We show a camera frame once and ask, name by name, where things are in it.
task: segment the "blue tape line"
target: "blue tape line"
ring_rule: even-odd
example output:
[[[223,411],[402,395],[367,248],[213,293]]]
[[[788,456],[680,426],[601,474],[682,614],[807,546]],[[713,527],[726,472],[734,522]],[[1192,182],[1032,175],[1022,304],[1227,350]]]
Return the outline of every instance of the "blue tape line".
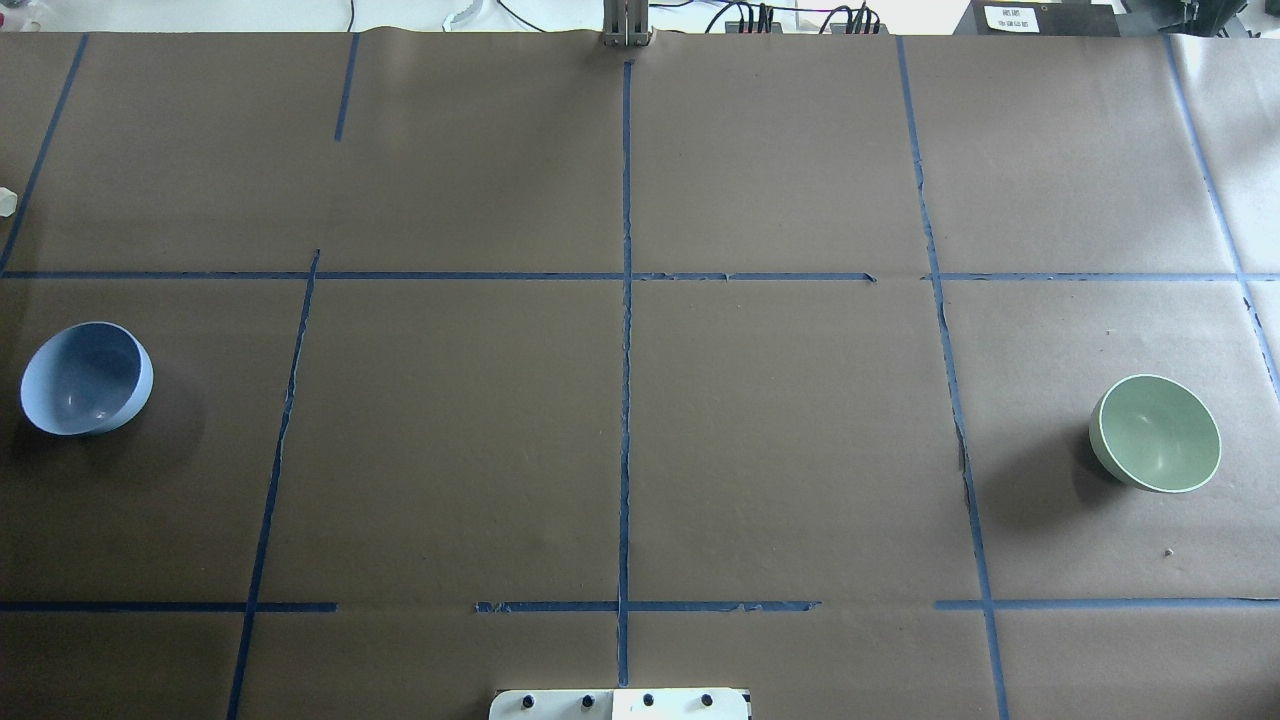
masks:
[[[876,282],[867,273],[635,273],[637,281],[855,281]]]
[[[351,101],[351,81],[356,77],[356,53],[360,50],[360,33],[351,36],[351,53],[347,55],[347,79],[342,83],[342,104],[338,105],[338,124],[333,131],[334,142],[342,142],[342,132],[347,127],[347,104]]]
[[[1213,174],[1208,170],[1208,160],[1204,159],[1204,149],[1201,145],[1199,132],[1196,129],[1196,122],[1192,119],[1190,106],[1187,104],[1187,92],[1183,87],[1183,76],[1178,70],[1178,59],[1174,56],[1174,42],[1165,35],[1165,55],[1169,58],[1169,72],[1174,76],[1174,95],[1178,99],[1178,109],[1183,114],[1183,123],[1187,126],[1187,135],[1190,136],[1192,149],[1196,151],[1196,163],[1199,165],[1201,174],[1204,177],[1204,187],[1208,190],[1208,200],[1213,206],[1213,215],[1217,217],[1217,225],[1222,231],[1222,237],[1226,238],[1226,249],[1231,255],[1231,265],[1235,268],[1236,281],[1240,283],[1240,292],[1244,293],[1244,305],[1249,313],[1249,319],[1253,323],[1253,336],[1258,341],[1258,347],[1262,350],[1262,361],[1267,368],[1267,375],[1271,379],[1271,392],[1275,393],[1276,400],[1280,400],[1280,373],[1276,372],[1275,355],[1271,354],[1271,343],[1267,342],[1267,333],[1262,329],[1262,318],[1258,316],[1258,304],[1253,301],[1253,291],[1249,290],[1249,282],[1245,279],[1244,265],[1240,263],[1240,252],[1235,245],[1235,236],[1231,233],[1231,227],[1226,222],[1226,213],[1222,211],[1222,202],[1217,195],[1217,183],[1213,182]]]
[[[622,452],[618,488],[618,687],[627,666],[631,600],[631,67],[622,64]]]
[[[730,600],[730,601],[662,601],[632,600],[628,612],[809,612],[822,606],[817,600]],[[617,602],[607,601],[531,601],[477,602],[481,615],[513,615],[521,612],[617,612]]]
[[[262,566],[266,564],[266,546],[271,537],[271,518],[275,514],[275,497],[280,486],[280,469],[284,465],[284,437],[293,416],[293,398],[298,387],[298,360],[302,357],[302,340],[307,334],[307,319],[311,315],[311,295],[316,287],[316,266],[320,264],[320,251],[311,258],[311,272],[307,290],[302,296],[302,316],[298,320],[298,337],[293,343],[293,363],[289,366],[289,383],[284,392],[284,409],[280,413],[280,432],[275,438],[275,459],[271,461],[271,479],[266,486],[266,502],[262,509],[262,527],[257,536],[257,552],[253,557],[253,575],[248,585],[248,601],[244,603],[244,624],[241,628],[239,652],[236,656],[236,675],[232,680],[232,697],[227,706],[227,720],[236,720],[239,714],[241,689],[244,685],[244,667],[248,664],[250,641],[253,637],[253,615],[257,612],[257,596],[262,587]]]
[[[632,601],[632,612],[809,612],[817,600]]]
[[[186,273],[168,270],[20,270],[5,273],[15,281],[305,281],[306,273],[297,272],[212,272]]]
[[[244,612],[243,602],[6,601],[0,612]],[[337,602],[268,602],[259,612],[337,612]]]
[[[4,251],[0,251],[0,275],[4,274],[5,266],[9,265],[9,256],[13,255],[13,247],[18,242],[18,232],[22,231],[22,222],[27,218],[27,206],[31,202],[31,196],[36,192],[40,170],[45,168],[49,146],[54,142],[54,132],[58,131],[58,122],[63,118],[63,109],[67,108],[67,97],[72,94],[72,83],[76,82],[76,73],[79,72],[79,64],[84,58],[84,47],[87,45],[88,33],[86,32],[81,35],[79,45],[76,47],[72,67],[67,70],[67,79],[63,81],[63,92],[58,96],[58,104],[54,105],[54,114],[49,118],[45,138],[40,142],[40,151],[36,152],[36,163],[31,168],[31,174],[27,176],[27,188],[22,192],[22,199],[18,201],[18,211],[13,217],[13,225],[9,227],[9,238],[4,243]]]
[[[520,612],[617,612],[617,602],[477,602],[476,612],[481,615],[513,615]]]
[[[13,270],[17,281],[305,281],[297,270]],[[1235,282],[1230,273],[940,273],[945,282]],[[1244,273],[1252,282],[1276,282],[1280,273]],[[623,273],[525,273],[503,270],[325,270],[321,281],[611,281],[623,282]],[[868,273],[632,273],[636,282],[878,282]],[[928,275],[920,279],[929,279]]]
[[[337,612],[337,602],[260,602],[257,612]]]
[[[1083,597],[1066,600],[996,600],[996,610],[1140,610],[1140,609],[1280,609],[1280,598],[1271,597]],[[942,611],[983,610],[979,600],[940,600],[933,603]]]
[[[906,67],[906,45],[902,37],[897,41],[897,65],[902,79],[902,104],[906,109],[906,129],[911,140],[911,160],[915,167],[915,190],[920,202],[920,222],[928,241],[929,281],[933,284],[933,302],[938,316],[938,333],[942,336],[942,357],[947,369],[947,391],[951,395],[951,416],[960,442],[964,468],[965,498],[969,506],[969,534],[973,539],[973,556],[978,566],[978,587],[982,591],[983,616],[987,626],[987,652],[991,660],[991,675],[996,688],[996,707],[1001,720],[1009,720],[1009,701],[1005,692],[1005,670],[1000,659],[1000,638],[996,633],[996,611],[991,603],[991,580],[987,574],[987,551],[982,542],[982,519],[978,516],[978,493],[973,483],[973,464],[969,457],[969,439],[965,433],[964,407],[960,405],[960,386],[956,380],[955,355],[951,347],[951,331],[947,328],[946,300],[942,295],[942,273],[938,268],[938,252],[933,240],[933,223],[929,208],[924,200],[924,160],[920,155],[920,135],[915,124],[915,106],[911,101],[911,79]]]
[[[622,273],[504,273],[504,272],[352,272],[320,273],[323,281],[622,281]]]
[[[995,282],[1235,282],[1229,273],[941,273],[943,281]]]

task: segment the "wire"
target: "wire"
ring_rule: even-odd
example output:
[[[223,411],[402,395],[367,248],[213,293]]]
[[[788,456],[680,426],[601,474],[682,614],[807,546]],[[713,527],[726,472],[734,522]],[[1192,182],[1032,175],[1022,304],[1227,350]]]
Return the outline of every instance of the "wire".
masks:
[[[707,29],[703,31],[703,35],[707,35],[708,32],[710,32],[712,28],[716,27],[716,20],[718,20],[721,18],[721,15],[723,15],[724,13],[727,13],[730,8],[737,8],[739,29],[741,29],[741,27],[742,27],[741,26],[741,23],[742,23],[742,5],[746,5],[746,3],[741,3],[741,1],[739,1],[739,3],[730,3],[728,5],[724,5],[723,8],[721,8],[719,12],[716,13],[716,15],[712,18],[712,22],[707,23]],[[751,12],[751,6],[746,5],[746,10],[750,13]]]
[[[827,26],[831,24],[831,18],[835,18],[836,13],[838,13],[841,10],[845,12],[845,19],[849,20],[845,24],[845,27],[847,28],[847,27],[850,27],[850,26],[854,24],[854,9],[850,8],[849,5],[841,5],[841,6],[836,8],[835,10],[831,10],[831,12],[827,13],[827,19],[822,20],[822,27],[818,28],[818,35],[822,35],[822,33],[827,32]]]
[[[684,3],[650,3],[650,8],[684,8],[685,5],[694,5],[698,3],[714,3],[717,5],[737,5],[742,0],[685,0]],[[790,13],[829,13],[831,10],[822,10],[819,8],[771,8],[772,10],[787,10]]]
[[[707,3],[730,3],[730,4],[736,4],[735,1],[731,1],[731,0],[704,0],[704,1],[707,1]],[[818,8],[785,8],[785,6],[778,6],[778,8],[774,8],[774,9],[776,10],[787,10],[787,12],[791,12],[791,13],[829,13],[831,12],[831,10],[822,10],[822,9],[818,9]]]
[[[854,13],[854,22],[845,26],[845,35],[854,35],[861,31],[863,23],[867,22],[864,18],[869,18],[870,8],[867,6],[867,0],[858,6],[858,12]]]
[[[536,29],[538,32],[547,32],[545,29],[543,29],[543,28],[535,26],[534,23],[526,20],[525,18],[521,18],[520,15],[517,15],[516,12],[512,10],[511,8],[508,8],[507,4],[503,3],[502,0],[498,0],[498,5],[500,5],[503,10],[507,10],[507,14],[509,14],[511,17],[516,18],[517,20],[525,23],[526,26]]]

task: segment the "grid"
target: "grid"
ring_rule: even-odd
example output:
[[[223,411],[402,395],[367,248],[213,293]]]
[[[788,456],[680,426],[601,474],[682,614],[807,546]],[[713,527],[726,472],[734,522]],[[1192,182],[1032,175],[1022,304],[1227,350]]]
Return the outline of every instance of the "grid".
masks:
[[[763,611],[763,612],[806,612],[820,606],[820,600],[726,600],[726,601],[632,601],[630,597],[630,383],[631,383],[631,320],[632,320],[632,286],[635,282],[700,282],[700,281],[735,281],[735,282],[865,282],[874,283],[876,278],[867,273],[637,273],[631,263],[631,77],[634,61],[623,63],[623,90],[622,90],[622,154],[623,154],[623,179],[622,179],[622,254],[623,270],[621,273],[521,273],[521,272],[323,272],[320,265],[320,251],[312,258],[311,266],[306,272],[5,272],[13,249],[18,241],[19,231],[27,213],[28,199],[35,193],[37,179],[45,161],[50,142],[54,138],[59,118],[72,91],[81,59],[86,51],[88,36],[82,36],[76,51],[74,60],[68,70],[65,83],[58,100],[58,105],[50,119],[49,129],[37,155],[36,164],[31,172],[26,192],[22,196],[18,213],[13,220],[4,252],[0,255],[0,278],[13,279],[291,279],[305,281],[306,290],[302,299],[301,318],[293,350],[292,365],[288,375],[288,391],[280,416],[279,436],[276,438],[275,456],[273,460],[271,475],[266,488],[266,501],[260,525],[257,551],[255,556],[252,580],[244,602],[0,602],[0,611],[4,612],[221,612],[239,614],[243,616],[243,629],[237,657],[234,683],[228,702],[228,717],[238,715],[239,696],[244,678],[246,665],[250,657],[251,639],[253,632],[253,619],[259,612],[300,612],[323,614],[337,612],[339,607],[332,602],[259,602],[262,568],[266,559],[273,514],[275,510],[276,488],[279,486],[280,470],[284,461],[284,441],[293,410],[293,401],[297,384],[297,370],[301,357],[303,338],[307,328],[311,299],[315,286],[321,281],[344,279],[399,279],[399,281],[515,281],[515,282],[614,282],[621,283],[623,290],[623,347],[621,369],[621,448],[618,464],[618,592],[614,600],[554,602],[554,601],[504,601],[504,602],[476,602],[475,612],[480,615],[494,614],[530,614],[530,612],[608,612],[617,616],[617,670],[618,685],[626,687],[630,680],[628,673],[628,616],[631,612],[727,612],[727,611]],[[995,693],[998,716],[1004,720],[1010,716],[1009,703],[1005,692],[1004,666],[1000,655],[1000,639],[997,633],[997,615],[1005,611],[1052,611],[1052,610],[1116,610],[1116,609],[1233,609],[1233,607],[1280,607],[1275,600],[1248,600],[1233,597],[1116,597],[1116,598],[1053,598],[1053,600],[1018,600],[996,598],[991,591],[987,569],[986,550],[983,546],[982,516],[979,512],[978,493],[974,484],[972,457],[968,432],[965,425],[964,409],[960,400],[959,380],[955,365],[955,354],[951,342],[951,331],[946,319],[945,287],[950,282],[1235,282],[1239,286],[1242,297],[1248,307],[1248,314],[1258,342],[1260,352],[1266,364],[1266,369],[1272,384],[1272,391],[1280,398],[1280,374],[1276,372],[1275,360],[1263,333],[1262,322],[1256,309],[1256,302],[1249,288],[1251,281],[1276,281],[1280,273],[1247,273],[1244,272],[1235,240],[1228,224],[1219,200],[1217,188],[1208,170],[1199,137],[1192,119],[1190,111],[1183,91],[1183,78],[1179,74],[1174,58],[1172,45],[1165,38],[1165,50],[1169,60],[1169,70],[1174,77],[1176,99],[1185,131],[1193,146],[1196,160],[1203,174],[1206,190],[1208,192],[1212,210],[1222,232],[1222,237],[1229,246],[1234,273],[943,273],[940,266],[934,233],[929,218],[929,209],[925,201],[925,176],[920,155],[919,132],[915,122],[915,110],[911,99],[910,73],[908,65],[906,47],[901,37],[896,38],[897,59],[902,83],[902,100],[905,119],[910,136],[911,155],[914,161],[914,174],[918,190],[920,220],[927,242],[929,274],[922,281],[931,283],[936,316],[938,324],[940,342],[947,374],[952,419],[956,428],[957,442],[963,456],[963,475],[969,510],[969,528],[975,557],[975,571],[980,589],[980,600],[938,600],[934,603],[937,611],[943,612],[982,612],[987,634],[991,671],[995,680]],[[339,104],[338,119],[335,124],[334,141],[340,142],[347,122],[347,104],[352,92],[352,79],[357,61],[360,35],[353,35],[346,70],[346,82]]]

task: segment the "bowl rim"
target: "bowl rim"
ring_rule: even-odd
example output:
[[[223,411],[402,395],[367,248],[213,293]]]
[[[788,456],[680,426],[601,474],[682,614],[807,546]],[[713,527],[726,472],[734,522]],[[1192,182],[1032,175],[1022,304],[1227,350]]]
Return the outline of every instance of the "bowl rim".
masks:
[[[1140,479],[1138,475],[1135,475],[1133,471],[1130,471],[1129,468],[1125,468],[1124,462],[1121,462],[1120,459],[1116,457],[1115,452],[1111,451],[1111,443],[1107,442],[1107,432],[1106,432],[1106,428],[1105,428],[1105,425],[1102,423],[1102,414],[1106,411],[1107,400],[1111,398],[1111,393],[1115,392],[1120,386],[1123,386],[1123,384],[1125,384],[1125,383],[1128,383],[1130,380],[1135,380],[1135,379],[1140,379],[1140,378],[1153,378],[1153,379],[1162,380],[1162,382],[1166,382],[1166,383],[1176,387],[1178,389],[1180,389],[1180,391],[1185,392],[1187,395],[1189,395],[1192,397],[1192,400],[1194,400],[1196,404],[1199,405],[1201,410],[1203,410],[1204,414],[1208,416],[1208,421],[1213,427],[1213,441],[1217,445],[1217,457],[1213,459],[1213,469],[1210,470],[1207,475],[1204,475],[1204,479],[1202,479],[1201,482],[1196,483],[1194,486],[1190,486],[1190,487],[1187,487],[1187,488],[1179,488],[1179,489],[1169,489],[1169,488],[1162,488],[1160,486],[1153,486],[1153,484],[1151,484],[1151,483],[1144,482],[1143,479]],[[1098,437],[1102,438],[1102,447],[1106,448],[1107,455],[1111,457],[1111,461],[1116,464],[1116,468],[1119,468],[1120,471],[1123,471],[1125,474],[1125,477],[1129,478],[1129,480],[1132,480],[1133,483],[1135,483],[1135,484],[1138,484],[1138,486],[1140,486],[1143,488],[1147,488],[1149,491],[1160,492],[1160,493],[1165,493],[1165,495],[1180,495],[1180,493],[1184,493],[1184,492],[1192,492],[1194,489],[1199,489],[1199,488],[1204,487],[1206,483],[1208,483],[1210,480],[1213,479],[1213,475],[1217,474],[1219,466],[1222,464],[1222,430],[1217,427],[1217,418],[1213,416],[1213,413],[1208,409],[1208,405],[1204,405],[1204,401],[1201,400],[1201,397],[1198,395],[1196,395],[1194,392],[1192,392],[1190,388],[1188,388],[1183,383],[1180,383],[1180,382],[1178,382],[1178,380],[1175,380],[1172,378],[1166,378],[1165,375],[1157,375],[1155,373],[1137,373],[1137,374],[1133,374],[1133,375],[1129,375],[1129,377],[1125,377],[1125,378],[1121,378],[1121,379],[1116,380],[1110,388],[1107,388],[1107,392],[1102,396],[1102,400],[1098,401]]]
[[[55,340],[58,340],[58,338],[63,337],[64,334],[68,334],[68,333],[70,333],[73,331],[77,331],[77,329],[83,328],[83,327],[87,327],[87,325],[108,325],[108,327],[114,328],[114,329],[119,331],[120,333],[123,333],[124,337],[129,338],[129,341],[132,342],[133,352],[137,354],[138,361],[140,361],[140,372],[138,372],[137,377],[133,378],[133,388],[129,391],[129,396],[131,397],[133,396],[133,393],[136,393],[138,391],[138,386],[142,383],[145,373],[142,372],[141,364],[142,364],[142,361],[146,357],[146,351],[142,350],[142,343],[138,342],[138,338],[134,337],[134,334],[132,332],[129,332],[128,328],[125,328],[125,327],[123,327],[120,324],[113,323],[110,320],[88,320],[88,322],[84,322],[84,323],[76,323],[74,325],[69,325],[69,327],[65,327],[65,328],[58,331],[56,333],[49,336],[49,338],[45,340],[45,342],[40,343],[40,347],[37,347],[36,351],[31,354],[31,359],[27,360],[27,366],[23,368],[23,370],[22,370],[22,380],[19,380],[19,383],[18,383],[18,404],[22,406],[22,414],[27,416],[27,420],[32,425],[35,425],[36,428],[38,428],[38,429],[49,433],[49,434],[63,436],[63,437],[76,437],[76,436],[86,434],[86,433],[92,433],[95,429],[97,429],[97,428],[105,425],[106,423],[109,423],[113,418],[115,418],[115,415],[120,410],[123,410],[129,404],[129,398],[127,397],[124,400],[124,402],[122,402],[120,406],[116,407],[115,410],[113,410],[111,414],[108,415],[106,418],[101,418],[97,423],[95,423],[93,425],[91,425],[88,428],[78,429],[78,430],[74,430],[74,432],[67,432],[67,430],[64,430],[61,428],[46,428],[41,423],[37,423],[31,416],[31,413],[27,410],[27,377],[31,374],[31,366],[36,361],[36,357],[38,357],[40,354],[44,352],[45,348],[49,347]]]

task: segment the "grid square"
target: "grid square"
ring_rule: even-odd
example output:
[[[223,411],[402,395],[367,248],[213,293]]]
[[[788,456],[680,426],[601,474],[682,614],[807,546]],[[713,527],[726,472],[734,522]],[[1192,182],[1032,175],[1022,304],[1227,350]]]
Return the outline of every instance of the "grid square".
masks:
[[[1009,714],[1276,717],[1277,637],[1267,609],[1001,612]]]
[[[906,53],[943,270],[1231,270],[1158,38]]]
[[[4,142],[0,142],[0,186],[19,193],[36,164],[40,143],[58,106],[67,70],[79,44],[77,35],[5,33],[0,41],[0,97],[4,97]],[[13,219],[0,219],[0,250]]]
[[[992,594],[1280,594],[1280,407],[1236,283],[951,282],[946,295]],[[1213,413],[1210,484],[1147,493],[1094,459],[1093,405],[1137,373],[1181,382]]]
[[[259,615],[241,703],[275,717],[488,717],[498,691],[617,683],[609,612],[343,606]]]
[[[219,719],[241,615],[0,616],[5,717]]]
[[[5,600],[243,602],[302,292],[284,281],[0,281]],[[146,347],[151,397],[110,433],[45,434],[19,407],[23,369],[54,333],[95,319]]]
[[[634,687],[740,687],[755,717],[996,716],[979,612],[636,614],[631,648]]]
[[[95,35],[10,270],[280,270],[335,237],[339,35]]]
[[[1280,272],[1280,47],[1171,36],[1201,147],[1245,272]]]
[[[326,268],[622,270],[622,59],[599,33],[362,33],[340,145]]]
[[[621,293],[321,281],[262,600],[616,597]]]
[[[634,316],[632,600],[978,596],[929,283],[640,283]]]
[[[666,33],[637,55],[637,270],[928,272],[893,41],[823,40]]]

